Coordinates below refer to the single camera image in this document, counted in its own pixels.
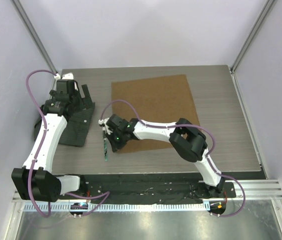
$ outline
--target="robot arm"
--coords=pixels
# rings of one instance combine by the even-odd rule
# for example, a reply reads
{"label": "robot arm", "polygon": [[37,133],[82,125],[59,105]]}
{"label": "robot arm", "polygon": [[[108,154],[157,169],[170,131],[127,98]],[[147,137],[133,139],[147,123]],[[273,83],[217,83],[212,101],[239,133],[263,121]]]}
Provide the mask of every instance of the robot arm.
{"label": "robot arm", "polygon": [[210,190],[221,193],[225,180],[219,176],[221,171],[217,169],[211,157],[209,164],[206,153],[208,152],[206,137],[194,127],[171,127],[179,124],[191,124],[188,120],[181,118],[178,122],[157,123],[138,119],[127,121],[113,114],[110,118],[99,121],[105,135],[111,143],[112,151],[122,149],[129,140],[153,139],[171,143],[181,158],[194,163],[203,177],[204,183]]}
{"label": "robot arm", "polygon": [[[82,86],[85,96],[87,88]],[[29,200],[27,178],[29,169],[34,159],[38,146],[42,144],[37,161],[32,174],[32,193],[37,201],[55,202],[58,197],[68,192],[74,192],[80,188],[81,176],[64,175],[56,177],[51,174],[52,162],[57,144],[67,126],[71,116],[86,108],[85,99],[82,99],[77,82],[73,79],[73,74],[69,73],[63,76],[56,83],[56,90],[50,92],[51,99],[47,100],[41,107],[47,124],[47,131],[43,144],[41,143],[44,124],[41,123],[39,134],[34,143],[33,149],[26,159],[22,168],[14,168],[12,180],[16,186],[20,197],[23,200]]]}

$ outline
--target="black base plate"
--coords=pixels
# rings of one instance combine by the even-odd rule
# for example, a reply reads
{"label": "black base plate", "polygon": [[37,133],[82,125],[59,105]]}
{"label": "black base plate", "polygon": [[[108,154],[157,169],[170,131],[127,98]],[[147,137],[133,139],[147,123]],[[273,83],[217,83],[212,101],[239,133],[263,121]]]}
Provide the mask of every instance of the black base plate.
{"label": "black base plate", "polygon": [[[89,132],[89,127],[92,121],[93,112],[95,109],[95,103],[88,109],[76,112],[70,118],[64,129],[59,144],[82,147],[85,144],[86,136]],[[40,131],[41,118],[34,126],[34,140]]]}
{"label": "black base plate", "polygon": [[[132,205],[200,204],[203,202],[201,198],[211,197],[208,194],[205,196],[196,195],[197,190],[205,187],[203,182],[103,182],[88,185],[91,196],[110,191],[106,204]],[[224,189],[228,198],[236,197],[232,182],[225,182]],[[224,194],[212,197],[224,198]],[[100,199],[96,199],[92,202],[99,203],[100,201]]]}

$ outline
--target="metal floor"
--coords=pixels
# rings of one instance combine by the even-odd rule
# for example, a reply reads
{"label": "metal floor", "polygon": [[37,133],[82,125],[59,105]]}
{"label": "metal floor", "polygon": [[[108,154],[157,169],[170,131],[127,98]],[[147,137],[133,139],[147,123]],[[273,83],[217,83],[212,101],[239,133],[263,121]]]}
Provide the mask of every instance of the metal floor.
{"label": "metal floor", "polygon": [[53,174],[197,172],[193,164],[182,160],[172,148],[125,154],[109,150],[109,161],[104,160],[98,119],[111,101],[111,82],[178,74],[187,75],[201,126],[216,137],[212,158],[217,167],[224,172],[260,170],[226,65],[65,69],[62,73],[69,72],[80,85],[88,85],[96,108],[85,146],[59,145],[53,160]]}
{"label": "metal floor", "polygon": [[[229,201],[225,213],[240,205],[241,201]],[[226,218],[209,216],[206,211],[95,212],[56,224],[67,216],[67,212],[55,212],[43,218],[36,212],[23,212],[16,239],[282,240],[271,200],[248,200],[242,212]]]}

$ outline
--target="metal extrusion frame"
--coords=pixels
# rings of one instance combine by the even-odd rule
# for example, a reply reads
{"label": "metal extrusion frame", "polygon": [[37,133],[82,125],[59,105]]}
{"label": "metal extrusion frame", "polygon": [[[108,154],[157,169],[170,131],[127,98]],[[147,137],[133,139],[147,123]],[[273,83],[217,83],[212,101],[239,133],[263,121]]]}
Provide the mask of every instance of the metal extrusion frame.
{"label": "metal extrusion frame", "polygon": [[47,51],[45,50],[45,47],[43,43],[41,42],[38,34],[35,31],[35,28],[33,27],[29,17],[27,16],[21,2],[19,0],[10,0],[12,5],[14,6],[15,10],[17,11],[18,15],[20,16],[24,26],[26,27],[28,33],[30,34],[34,44],[37,46],[37,49],[41,53],[43,59],[45,60],[46,64],[49,66],[52,72],[57,73],[57,70],[49,57]]}
{"label": "metal extrusion frame", "polygon": [[267,0],[267,2],[265,3],[259,17],[257,18],[254,26],[252,27],[252,30],[251,30],[249,36],[245,40],[243,47],[240,50],[240,53],[236,57],[236,60],[234,61],[233,66],[231,67],[232,72],[235,72],[236,69],[238,68],[238,66],[241,63],[246,51],[249,49],[249,47],[251,46],[251,44],[252,44],[253,40],[255,39],[257,33],[260,31],[263,23],[265,22],[265,19],[267,18],[267,16],[269,15],[271,10],[273,9],[273,6],[275,5],[276,1],[277,0]]}
{"label": "metal extrusion frame", "polygon": [[253,143],[253,146],[254,146],[254,149],[255,149],[255,152],[256,152],[257,159],[260,163],[261,168],[264,170],[264,174],[265,174],[266,178],[268,179],[267,174],[266,174],[267,166],[266,166],[265,161],[263,161],[263,159],[264,159],[262,157],[263,154],[262,154],[262,151],[259,149],[257,137],[254,134],[254,131],[253,131],[254,128],[251,124],[251,120],[250,120],[248,111],[245,107],[244,100],[243,100],[243,97],[242,97],[242,92],[241,92],[239,83],[237,81],[237,77],[236,77],[235,72],[231,72],[231,77],[232,77],[232,80],[233,80],[233,84],[234,84],[234,87],[235,87],[237,97],[238,97],[240,105],[241,105],[241,109],[242,109],[242,112],[243,112],[243,115],[244,115],[244,118],[245,118],[247,128],[249,130],[249,133],[250,133],[250,136],[251,136],[251,139],[252,139],[252,143]]}
{"label": "metal extrusion frame", "polygon": [[13,204],[13,211],[9,224],[7,225],[7,230],[4,238],[5,240],[16,239],[17,231],[21,222],[21,217],[25,206],[24,202],[14,202]]}

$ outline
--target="cable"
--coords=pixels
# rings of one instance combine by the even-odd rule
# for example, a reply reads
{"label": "cable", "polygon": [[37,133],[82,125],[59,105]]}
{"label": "cable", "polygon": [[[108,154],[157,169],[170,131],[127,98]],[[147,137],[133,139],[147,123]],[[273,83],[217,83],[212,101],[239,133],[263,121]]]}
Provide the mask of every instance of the cable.
{"label": "cable", "polygon": [[105,113],[105,111],[107,110],[107,108],[108,108],[109,106],[111,106],[112,104],[117,103],[117,102],[122,102],[122,103],[128,104],[128,105],[132,108],[132,110],[134,111],[134,113],[135,113],[135,115],[136,115],[136,118],[139,120],[139,122],[140,122],[141,124],[143,124],[144,126],[147,126],[147,127],[150,127],[150,128],[155,128],[155,129],[168,129],[168,128],[184,128],[184,127],[187,127],[187,128],[188,128],[188,127],[190,127],[190,128],[198,128],[198,129],[201,129],[201,130],[205,131],[205,132],[211,137],[212,143],[213,143],[211,149],[210,149],[210,150],[206,153],[206,155],[205,155],[205,157],[206,157],[206,159],[207,159],[209,165],[211,166],[212,170],[214,171],[214,173],[216,173],[217,175],[219,175],[219,176],[221,176],[221,177],[223,177],[223,178],[231,179],[231,180],[235,181],[235,182],[237,183],[237,185],[241,188],[242,193],[243,193],[243,203],[242,203],[240,209],[238,209],[235,213],[228,214],[228,215],[220,215],[220,217],[225,218],[225,217],[232,217],[232,216],[235,216],[236,214],[238,214],[238,213],[244,208],[244,206],[245,206],[245,201],[246,201],[246,195],[245,195],[245,191],[244,191],[242,185],[241,185],[235,178],[233,178],[232,176],[228,176],[228,175],[224,175],[224,174],[218,173],[218,172],[216,171],[216,169],[214,168],[213,164],[211,163],[211,160],[209,159],[209,155],[210,155],[210,153],[214,150],[215,145],[216,145],[215,137],[212,135],[212,133],[211,133],[210,131],[208,131],[208,130],[207,130],[206,128],[204,128],[204,127],[201,127],[201,126],[198,126],[198,125],[194,125],[194,124],[176,124],[176,125],[171,125],[171,126],[156,126],[156,125],[146,124],[146,123],[144,123],[144,122],[141,120],[139,114],[137,113],[137,111],[136,111],[136,109],[133,107],[133,105],[130,104],[128,101],[122,100],[122,99],[117,99],[117,100],[113,100],[112,102],[110,102],[110,103],[104,108],[104,110],[102,111],[100,120],[103,119],[104,113]]}
{"label": "cable", "polygon": [[[83,196],[75,195],[75,194],[70,193],[70,192],[66,193],[66,195],[69,195],[69,196],[72,196],[72,197],[76,197],[76,198],[79,198],[79,199],[87,199],[87,200],[90,200],[90,199],[98,199],[98,198],[100,198],[100,197],[105,196],[105,198],[103,198],[102,201],[101,201],[98,205],[96,205],[92,210],[83,213],[83,214],[81,215],[81,217],[83,217],[83,216],[90,215],[90,214],[93,213],[95,210],[97,210],[97,208],[98,208],[99,206],[101,206],[101,205],[105,202],[105,200],[109,197],[110,192],[107,191],[107,192],[105,192],[105,193],[103,193],[103,194],[101,194],[101,195],[92,196],[92,197],[83,197]],[[67,220],[67,219],[69,219],[69,218],[71,218],[71,217],[72,217],[72,215],[70,215],[70,216],[68,216],[68,217],[65,217],[65,218],[61,219],[60,221],[58,221],[57,223],[52,224],[52,225],[50,225],[50,226],[36,226],[36,225],[33,225],[33,226],[34,226],[35,228],[38,228],[38,229],[51,229],[51,228],[55,227],[56,225],[62,223],[63,221],[65,221],[65,220]]]}
{"label": "cable", "polygon": [[44,139],[45,139],[45,136],[46,136],[46,131],[47,131],[47,123],[46,123],[46,119],[45,119],[45,116],[42,112],[42,110],[40,109],[40,106],[39,104],[37,104],[33,94],[32,94],[32,91],[30,89],[30,86],[29,86],[29,79],[30,77],[35,74],[35,73],[41,73],[41,72],[44,72],[44,73],[50,73],[50,74],[53,74],[55,76],[55,73],[51,72],[51,71],[48,71],[48,70],[36,70],[36,71],[33,71],[33,72],[30,72],[29,75],[26,77],[26,80],[25,80],[25,86],[26,86],[26,89],[27,89],[27,92],[29,93],[30,95],[30,98],[32,99],[32,102],[34,103],[36,109],[38,110],[39,114],[41,115],[42,117],[42,121],[43,121],[43,124],[44,124],[44,130],[43,130],[43,135],[42,135],[42,139],[40,141],[40,144],[34,154],[34,158],[32,160],[32,164],[31,164],[31,167],[30,167],[30,170],[29,170],[29,176],[27,178],[27,191],[28,191],[28,194],[29,194],[29,197],[30,197],[30,200],[34,206],[34,208],[36,209],[36,211],[44,218],[48,218],[50,215],[51,215],[51,203],[49,202],[48,203],[48,214],[45,214],[44,212],[41,211],[41,209],[39,208],[39,206],[36,204],[35,200],[34,200],[34,197],[33,197],[33,193],[32,193],[32,185],[31,185],[31,179],[32,179],[32,173],[33,173],[33,169],[34,169],[34,165],[37,161],[37,156],[39,155],[40,153],[40,150],[41,150],[41,147],[43,145],[43,142],[44,142]]}
{"label": "cable", "polygon": [[[30,77],[35,74],[35,73],[50,73],[54,76],[56,76],[55,73],[51,72],[51,71],[48,71],[48,70],[35,70],[35,71],[32,71],[29,73],[29,75],[26,77],[26,80],[25,80],[25,86],[26,86],[26,89],[27,89],[27,92],[29,93],[29,96],[30,98],[32,99],[32,102],[34,103],[36,109],[38,110],[41,118],[42,118],[42,121],[43,121],[43,125],[44,125],[44,130],[43,130],[43,135],[42,135],[42,139],[40,141],[40,144],[34,154],[34,157],[33,157],[33,160],[32,160],[32,163],[31,163],[31,167],[30,167],[30,170],[29,170],[29,175],[28,175],[28,178],[27,178],[27,190],[28,190],[28,194],[29,194],[29,197],[30,197],[30,200],[34,206],[34,208],[36,209],[36,211],[44,218],[48,218],[50,215],[51,215],[51,203],[49,202],[48,203],[48,213],[45,214],[44,212],[41,211],[41,209],[39,208],[39,206],[37,205],[37,203],[35,202],[35,199],[33,197],[33,193],[32,193],[32,184],[31,184],[31,179],[32,179],[32,173],[33,173],[33,169],[34,169],[34,165],[37,161],[37,156],[39,155],[40,153],[40,150],[42,148],[42,145],[43,145],[43,142],[44,142],[44,139],[45,139],[45,136],[46,136],[46,132],[47,132],[47,123],[46,123],[46,119],[45,119],[45,116],[39,106],[39,104],[36,102],[33,94],[32,94],[32,91],[30,89],[30,86],[29,86],[29,79]],[[66,193],[70,196],[73,196],[73,197],[76,197],[76,198],[81,198],[81,199],[98,199],[98,198],[101,198],[102,196],[106,195],[106,197],[94,208],[92,209],[91,211],[89,212],[86,212],[83,216],[86,216],[86,215],[89,215],[91,214],[92,212],[94,212],[102,203],[104,203],[104,201],[107,199],[107,197],[109,196],[110,192],[107,191],[101,195],[98,195],[98,196],[94,196],[94,197],[89,197],[89,198],[86,198],[86,197],[81,197],[79,195],[75,195],[75,194],[72,194],[72,193]]]}
{"label": "cable", "polygon": [[226,194],[226,191],[224,191],[224,196],[225,196],[225,202],[224,202],[224,204],[227,204],[227,194]]}

